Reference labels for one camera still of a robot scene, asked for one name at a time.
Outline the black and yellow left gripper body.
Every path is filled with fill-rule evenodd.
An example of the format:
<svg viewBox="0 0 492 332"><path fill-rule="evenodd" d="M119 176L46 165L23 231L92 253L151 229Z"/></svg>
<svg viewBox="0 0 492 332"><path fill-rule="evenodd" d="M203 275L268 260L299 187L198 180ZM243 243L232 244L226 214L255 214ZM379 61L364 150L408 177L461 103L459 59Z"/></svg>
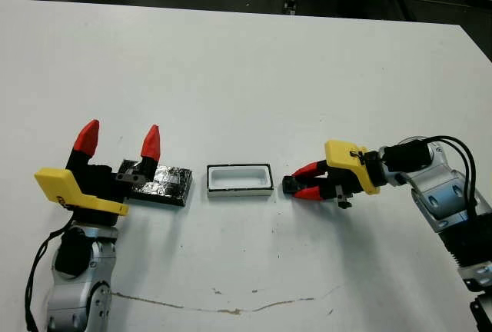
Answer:
<svg viewBox="0 0 492 332"><path fill-rule="evenodd" d="M112 227L128 214L125 200L146 183L140 171L113 172L109 166L89 165L75 171L41 168L35 180L46 198L73 213L77 222Z"/></svg>

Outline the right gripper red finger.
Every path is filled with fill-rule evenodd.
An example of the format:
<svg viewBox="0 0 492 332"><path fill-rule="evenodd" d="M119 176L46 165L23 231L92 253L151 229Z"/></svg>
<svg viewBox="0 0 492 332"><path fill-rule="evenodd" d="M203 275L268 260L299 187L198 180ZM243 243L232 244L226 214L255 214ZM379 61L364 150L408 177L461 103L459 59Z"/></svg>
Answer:
<svg viewBox="0 0 492 332"><path fill-rule="evenodd" d="M325 160L311 162L298 168L291 176L297 180L311 180L325 178L327 175L327 162Z"/></svg>
<svg viewBox="0 0 492 332"><path fill-rule="evenodd" d="M300 199L324 199L324 195L320 187L301 189L294 193L294 197Z"/></svg>

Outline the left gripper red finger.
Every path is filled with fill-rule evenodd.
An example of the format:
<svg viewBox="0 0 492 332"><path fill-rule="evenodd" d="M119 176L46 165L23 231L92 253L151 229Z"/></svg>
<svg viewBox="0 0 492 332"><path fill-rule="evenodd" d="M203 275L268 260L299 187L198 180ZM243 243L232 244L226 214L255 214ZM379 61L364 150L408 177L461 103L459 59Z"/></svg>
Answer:
<svg viewBox="0 0 492 332"><path fill-rule="evenodd" d="M93 119L79 132L73 144L66 168L78 170L88 164L98 145L99 120Z"/></svg>
<svg viewBox="0 0 492 332"><path fill-rule="evenodd" d="M133 183L145 183L154 180L161 156L160 131L153 124L147 133L141 148L141 161L132 173Z"/></svg>

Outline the black and yellow right gripper body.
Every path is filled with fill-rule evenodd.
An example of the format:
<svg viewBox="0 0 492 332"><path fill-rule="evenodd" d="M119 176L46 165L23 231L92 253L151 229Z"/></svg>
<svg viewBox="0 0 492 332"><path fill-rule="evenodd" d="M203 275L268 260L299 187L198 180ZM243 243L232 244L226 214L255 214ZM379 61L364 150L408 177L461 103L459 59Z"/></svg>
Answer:
<svg viewBox="0 0 492 332"><path fill-rule="evenodd" d="M329 140L324 144L327 178L334 187L338 207L351 207L353 194L380 193L381 166L377 152L346 141Z"/></svg>

